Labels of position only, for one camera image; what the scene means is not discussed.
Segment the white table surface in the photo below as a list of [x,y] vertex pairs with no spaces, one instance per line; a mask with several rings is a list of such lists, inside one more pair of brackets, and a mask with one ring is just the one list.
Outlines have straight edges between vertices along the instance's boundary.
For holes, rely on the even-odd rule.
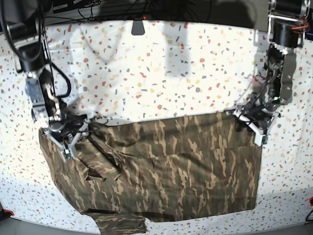
[[[98,111],[109,124],[223,111],[251,93],[252,75],[265,75],[265,33],[201,23],[131,21],[57,25],[47,29],[52,60],[70,76],[67,103],[74,111]],[[15,218],[52,227],[98,233],[54,186],[38,145],[11,51],[0,36],[0,200]],[[147,234],[220,235],[304,222],[313,196],[312,52],[297,49],[293,102],[281,107],[262,153],[256,208],[181,222],[153,223]],[[66,83],[56,76],[58,94]]]

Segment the black cable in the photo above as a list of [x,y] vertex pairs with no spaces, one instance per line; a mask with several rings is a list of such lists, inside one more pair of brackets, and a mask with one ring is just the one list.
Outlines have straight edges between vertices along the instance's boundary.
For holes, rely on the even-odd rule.
[[81,17],[83,17],[85,20],[88,20],[87,18],[85,18],[85,16],[82,15],[82,13],[80,13],[79,8],[77,9],[77,11],[78,11],[78,14],[79,14]]
[[313,210],[307,215],[307,217],[305,218],[306,222],[313,222],[313,219],[309,219],[310,215],[313,213]]
[[147,3],[148,3],[148,0],[146,0],[145,6],[144,6],[143,11],[142,11],[142,15],[144,15],[146,13]]
[[206,18],[206,23],[208,23],[210,17],[211,17],[211,13],[212,13],[212,0],[210,0],[210,9],[209,9],[209,13],[207,15],[207,18]]
[[[42,47],[40,45],[41,43],[41,29],[42,29],[42,23],[41,23],[41,17],[38,18],[38,44],[39,44],[39,47],[38,47],[38,52],[37,54],[33,57],[33,58],[25,58],[15,47],[13,41],[12,41],[12,38],[8,32],[8,29],[7,29],[7,22],[5,20],[5,16],[4,16],[4,0],[0,0],[0,24],[1,24],[1,27],[2,27],[2,30],[3,30],[3,33],[5,35],[5,38],[8,42],[8,44],[10,45],[12,51],[19,57],[20,60],[24,61],[24,62],[33,62],[35,61],[41,54],[42,52]],[[42,11],[42,6],[40,4],[40,1],[37,0],[38,2],[38,5],[39,5],[39,14],[41,13]]]
[[135,1],[132,3],[132,5],[125,11],[125,13],[128,12],[128,11],[136,4],[137,1],[138,1],[138,0],[135,0]]
[[76,19],[66,18],[66,17],[46,16],[46,18],[57,18],[57,19],[65,19],[65,20],[76,21],[76,22],[80,22],[80,23],[86,23],[85,21],[82,21],[82,20],[76,20]]
[[67,83],[67,92],[66,92],[66,94],[59,95],[58,98],[66,98],[66,97],[68,97],[70,92],[71,92],[71,90],[72,90],[72,86],[70,84],[69,78],[53,62],[50,62],[50,64],[64,78],[64,80]]

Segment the camouflage fabric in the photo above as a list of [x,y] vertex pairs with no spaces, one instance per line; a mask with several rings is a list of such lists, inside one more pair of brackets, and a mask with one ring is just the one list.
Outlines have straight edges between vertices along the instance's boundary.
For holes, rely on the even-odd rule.
[[144,218],[179,221],[255,207],[261,147],[224,113],[108,127],[76,145],[66,163],[40,133],[52,179],[102,234],[144,233]]

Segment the terrazzo pattern tablecloth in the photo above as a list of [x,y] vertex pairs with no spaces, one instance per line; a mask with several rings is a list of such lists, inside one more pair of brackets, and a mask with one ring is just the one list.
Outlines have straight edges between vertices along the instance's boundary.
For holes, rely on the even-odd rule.
[[[213,113],[243,103],[252,77],[265,76],[266,34],[201,23],[144,21],[56,25],[47,28],[53,62],[71,79],[65,101],[75,113],[96,111],[109,125]],[[54,186],[38,146],[25,76],[15,73],[0,36],[0,200],[15,218],[98,233]],[[146,221],[147,234],[220,235],[304,222],[313,195],[313,44],[297,49],[293,102],[281,107],[263,147],[256,208],[172,223]],[[57,94],[67,87],[54,71]]]

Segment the red wire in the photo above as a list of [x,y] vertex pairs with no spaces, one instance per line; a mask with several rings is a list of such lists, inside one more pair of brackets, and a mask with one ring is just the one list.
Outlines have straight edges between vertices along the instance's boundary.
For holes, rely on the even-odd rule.
[[262,86],[263,83],[259,82],[256,78],[257,77],[261,77],[262,80],[266,80],[264,77],[260,76],[260,75],[255,75],[253,76],[253,84],[256,85],[256,86]]

